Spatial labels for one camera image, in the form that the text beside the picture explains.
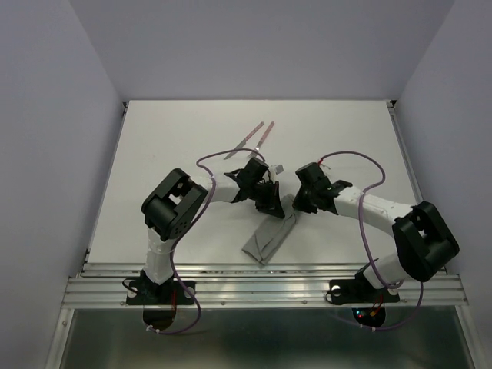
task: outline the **gray cloth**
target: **gray cloth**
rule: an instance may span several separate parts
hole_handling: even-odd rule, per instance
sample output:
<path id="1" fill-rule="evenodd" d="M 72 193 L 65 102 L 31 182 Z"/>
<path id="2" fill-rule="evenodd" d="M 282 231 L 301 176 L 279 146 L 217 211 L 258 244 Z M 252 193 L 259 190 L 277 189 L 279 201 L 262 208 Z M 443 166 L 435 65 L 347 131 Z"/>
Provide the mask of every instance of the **gray cloth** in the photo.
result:
<path id="1" fill-rule="evenodd" d="M 243 246 L 243 251 L 260 264 L 267 264 L 298 222 L 299 211 L 292 208 L 294 196 L 288 194 L 281 199 L 285 218 L 268 217 L 260 224 Z"/>

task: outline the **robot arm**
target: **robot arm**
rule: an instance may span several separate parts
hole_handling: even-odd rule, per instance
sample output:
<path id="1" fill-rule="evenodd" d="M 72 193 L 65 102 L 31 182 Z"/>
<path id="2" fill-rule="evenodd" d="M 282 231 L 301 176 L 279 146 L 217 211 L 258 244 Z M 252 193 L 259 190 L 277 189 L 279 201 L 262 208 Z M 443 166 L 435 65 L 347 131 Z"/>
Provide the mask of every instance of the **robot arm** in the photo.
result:
<path id="1" fill-rule="evenodd" d="M 301 188 L 294 208 L 307 213 L 318 209 L 358 219 L 362 191 L 346 181 L 330 179 L 317 163 L 296 171 Z M 459 252 L 459 247 L 443 218 L 431 203 L 398 204 L 366 195 L 363 206 L 364 223 L 376 227 L 394 238 L 397 252 L 375 261 L 381 277 L 393 284 L 406 278 L 428 281 Z M 368 264 L 355 276 L 348 294 L 374 296 L 383 284 Z"/>
<path id="2" fill-rule="evenodd" d="M 190 228 L 201 204 L 208 200 L 235 203 L 251 199 L 259 212 L 283 218 L 279 184 L 270 179 L 270 170 L 273 168 L 252 158 L 242 169 L 215 175 L 212 199 L 208 199 L 212 194 L 211 178 L 190 177 L 181 169 L 171 171 L 141 208 L 148 226 L 147 260 L 142 278 L 148 279 L 153 288 L 170 283 L 174 272 L 169 254 Z"/>

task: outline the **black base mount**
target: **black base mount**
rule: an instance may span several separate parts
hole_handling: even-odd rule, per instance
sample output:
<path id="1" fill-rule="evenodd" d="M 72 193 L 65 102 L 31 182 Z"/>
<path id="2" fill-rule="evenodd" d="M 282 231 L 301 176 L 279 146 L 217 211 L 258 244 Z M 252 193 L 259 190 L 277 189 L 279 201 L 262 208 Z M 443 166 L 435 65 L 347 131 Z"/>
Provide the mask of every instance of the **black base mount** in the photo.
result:
<path id="1" fill-rule="evenodd" d="M 377 290 L 369 282 L 359 279 L 331 280 L 330 290 L 327 291 L 325 299 L 333 305 L 372 304 L 381 295 L 385 304 L 400 301 L 400 295 L 397 292 L 392 294 L 386 288 Z"/>
<path id="2" fill-rule="evenodd" d="M 187 296 L 183 287 L 173 278 L 169 278 L 163 284 L 156 284 L 148 279 L 144 271 L 140 271 L 140 277 L 126 280 L 128 294 L 127 305 L 171 305 L 175 295 L 176 305 L 193 305 L 193 299 Z M 194 292 L 196 283 L 184 281 L 188 288 Z"/>

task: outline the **white table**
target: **white table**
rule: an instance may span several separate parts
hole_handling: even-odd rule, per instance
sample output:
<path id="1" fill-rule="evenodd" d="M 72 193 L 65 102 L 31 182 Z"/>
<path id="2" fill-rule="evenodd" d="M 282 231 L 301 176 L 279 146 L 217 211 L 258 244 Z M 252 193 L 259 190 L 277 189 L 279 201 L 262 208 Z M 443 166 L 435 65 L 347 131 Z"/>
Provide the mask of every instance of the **white table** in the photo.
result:
<path id="1" fill-rule="evenodd" d="M 283 164 L 281 194 L 295 194 L 294 172 L 332 151 L 361 151 L 379 161 L 387 181 L 374 194 L 414 203 L 411 182 L 385 101 L 131 101 L 105 192 L 90 264 L 143 264 L 147 231 L 141 204 L 173 168 L 205 175 L 194 166 L 201 156 L 233 148 L 260 121 L 275 126 L 261 148 L 269 164 Z M 249 142 L 253 148 L 265 127 Z M 246 163 L 247 153 L 209 160 L 214 171 Z M 380 178 L 362 158 L 326 161 L 359 188 Z M 178 263 L 254 263 L 241 251 L 265 218 L 252 201 L 212 204 L 179 244 Z M 394 250 L 392 238 L 367 226 L 375 257 Z M 303 214 L 270 264 L 366 263 L 357 222 L 330 213 Z"/>

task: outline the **purple cable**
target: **purple cable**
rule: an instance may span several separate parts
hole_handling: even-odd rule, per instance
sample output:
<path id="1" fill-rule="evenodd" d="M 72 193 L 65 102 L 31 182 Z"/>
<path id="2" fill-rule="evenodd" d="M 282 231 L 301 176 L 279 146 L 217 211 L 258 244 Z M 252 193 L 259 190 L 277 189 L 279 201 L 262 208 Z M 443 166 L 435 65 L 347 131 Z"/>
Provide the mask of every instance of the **purple cable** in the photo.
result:
<path id="1" fill-rule="evenodd" d="M 386 172 L 384 171 L 384 169 L 381 166 L 381 164 L 379 164 L 373 158 L 371 158 L 370 156 L 367 156 L 366 154 L 362 154 L 361 152 L 357 152 L 357 151 L 348 151 L 348 150 L 346 150 L 346 151 L 332 152 L 330 154 L 326 154 L 325 156 L 322 156 L 320 158 L 320 161 L 323 161 L 325 158 L 329 158 L 330 156 L 342 155 L 342 154 L 353 154 L 353 155 L 361 156 L 362 158 L 365 158 L 368 161 L 370 161 L 371 163 L 373 163 L 374 165 L 376 165 L 377 168 L 381 171 L 381 180 L 379 182 L 376 182 L 374 184 L 371 184 L 371 185 L 367 186 L 364 190 L 362 190 L 362 195 L 359 197 L 359 208 L 358 208 L 359 228 L 361 230 L 362 243 L 364 244 L 364 248 L 366 250 L 367 258 L 369 259 L 369 263 L 371 264 L 371 267 L 374 270 L 374 274 L 376 274 L 377 279 L 386 288 L 390 288 L 390 289 L 399 288 L 403 284 L 403 281 L 399 282 L 396 285 L 392 285 L 392 284 L 388 284 L 383 279 L 383 277 L 381 276 L 381 273 L 377 269 L 376 263 L 374 262 L 374 259 L 372 257 L 372 253 L 371 253 L 371 250 L 369 248 L 369 243 L 367 242 L 366 231 L 364 230 L 364 196 L 366 195 L 366 193 L 369 190 L 371 190 L 373 188 L 376 188 L 378 186 L 381 186 L 384 183 L 384 181 L 386 181 Z"/>
<path id="2" fill-rule="evenodd" d="M 236 149 L 233 149 L 233 150 L 225 150 L 225 151 L 216 152 L 214 154 L 210 154 L 210 155 L 204 156 L 203 158 L 199 158 L 197 160 L 197 162 L 196 162 L 196 165 L 199 168 L 204 169 L 210 175 L 211 180 L 212 180 L 212 188 L 211 188 L 211 190 L 210 190 L 210 192 L 208 194 L 207 201 L 205 202 L 204 207 L 201 209 L 201 211 L 198 213 L 198 215 L 196 217 L 194 217 L 193 221 L 190 223 L 190 227 L 186 230 L 186 232 L 183 233 L 181 236 L 178 237 L 178 239 L 176 240 L 175 244 L 172 246 L 171 252 L 169 253 L 169 258 L 170 258 L 170 261 L 171 261 L 171 263 L 170 263 L 171 264 L 171 269 L 172 269 L 173 273 L 175 274 L 176 280 L 178 281 L 179 285 L 183 288 L 183 290 L 188 294 L 188 296 L 191 296 L 191 299 L 197 305 L 197 310 L 198 310 L 197 317 L 187 327 L 184 327 L 184 328 L 179 329 L 177 331 L 171 331 L 171 332 L 158 331 L 158 330 L 154 329 L 153 327 L 151 327 L 149 325 L 146 325 L 147 326 L 147 329 L 150 330 L 150 331 L 152 331 L 152 332 L 154 332 L 154 333 L 157 333 L 157 334 L 166 334 L 166 335 L 180 334 L 180 333 L 186 332 L 189 329 L 192 329 L 198 323 L 198 321 L 201 318 L 201 306 L 200 306 L 200 303 L 198 302 L 198 299 L 196 298 L 196 296 L 194 295 L 194 293 L 192 293 L 190 290 L 188 290 L 188 287 L 183 282 L 183 280 L 181 279 L 181 277 L 178 274 L 178 271 L 176 270 L 176 266 L 175 266 L 175 250 L 176 250 L 176 246 L 178 246 L 179 241 L 181 241 L 181 239 L 190 231 L 191 227 L 193 227 L 196 224 L 196 222 L 201 218 L 201 216 L 205 213 L 205 211 L 207 210 L 208 206 L 210 205 L 210 203 L 212 201 L 212 198 L 214 197 L 215 188 L 217 187 L 217 182 L 215 181 L 214 173 L 209 168 L 207 168 L 205 165 L 203 165 L 201 162 L 203 160 L 205 160 L 205 159 L 213 158 L 214 156 L 220 156 L 220 155 L 223 155 L 223 154 L 229 154 L 230 152 L 236 152 L 236 151 L 249 151 L 249 152 L 253 152 L 258 157 L 260 157 L 262 161 L 265 161 L 264 156 L 262 154 L 260 154 L 258 151 L 255 151 L 253 149 L 250 149 L 250 148 L 236 148 Z"/>
<path id="3" fill-rule="evenodd" d="M 366 233 L 365 233 L 365 230 L 364 230 L 364 196 L 366 195 L 366 192 L 367 191 L 371 190 L 372 188 L 376 188 L 377 186 L 382 185 L 384 183 L 384 181 L 386 181 L 386 172 L 384 171 L 384 169 L 381 166 L 381 164 L 379 164 L 377 161 L 375 161 L 370 156 L 367 156 L 366 154 L 362 154 L 361 152 L 358 152 L 358 151 L 345 150 L 345 151 L 332 152 L 330 154 L 326 154 L 325 156 L 322 156 L 320 158 L 320 160 L 319 160 L 319 163 L 321 163 L 325 158 L 329 158 L 330 156 L 342 155 L 342 154 L 352 154 L 352 155 L 361 156 L 362 158 L 365 158 L 368 161 L 370 161 L 373 164 L 375 164 L 378 167 L 378 169 L 381 171 L 381 175 L 382 175 L 381 180 L 379 182 L 377 182 L 377 183 L 374 183 L 374 184 L 371 184 L 371 185 L 367 186 L 364 190 L 362 190 L 362 195 L 359 197 L 359 205 L 358 205 L 359 228 L 361 230 L 362 242 L 364 244 L 364 248 L 366 250 L 366 254 L 367 254 L 367 257 L 369 259 L 369 263 L 371 264 L 371 267 L 373 268 L 374 274 L 376 274 L 377 279 L 386 288 L 399 288 L 403 284 L 403 281 L 401 281 L 398 284 L 392 286 L 392 285 L 386 283 L 386 281 L 382 278 L 381 274 L 379 273 L 379 270 L 376 267 L 376 264 L 374 263 L 374 259 L 372 258 L 372 253 L 371 253 L 371 250 L 369 248 L 369 243 L 367 242 L 367 237 L 366 237 Z M 390 327 L 375 328 L 374 330 L 375 331 L 391 331 L 393 329 L 397 329 L 397 328 L 405 325 L 406 323 L 408 323 L 409 321 L 411 321 L 412 319 L 414 319 L 414 317 L 417 315 L 417 312 L 419 310 L 419 307 L 422 305 L 422 298 L 423 297 L 424 297 L 424 283 L 421 282 L 421 294 L 420 294 L 420 296 L 418 298 L 417 305 L 415 305 L 415 309 L 412 312 L 412 314 L 409 317 L 407 317 L 406 319 L 403 319 L 400 323 L 391 325 Z M 357 327 L 360 327 L 361 326 L 360 324 L 354 323 L 353 321 L 348 321 L 346 319 L 343 319 L 341 317 L 337 317 L 335 315 L 332 315 L 332 317 L 334 317 L 335 319 L 337 319 L 339 321 L 344 321 L 345 323 L 349 323 L 349 324 L 354 325 L 354 326 L 357 326 Z M 373 329 L 372 327 L 367 327 L 367 326 L 364 326 L 364 325 L 362 325 L 362 327 L 365 327 L 365 328 L 368 328 L 368 329 L 371 329 L 371 330 Z"/>

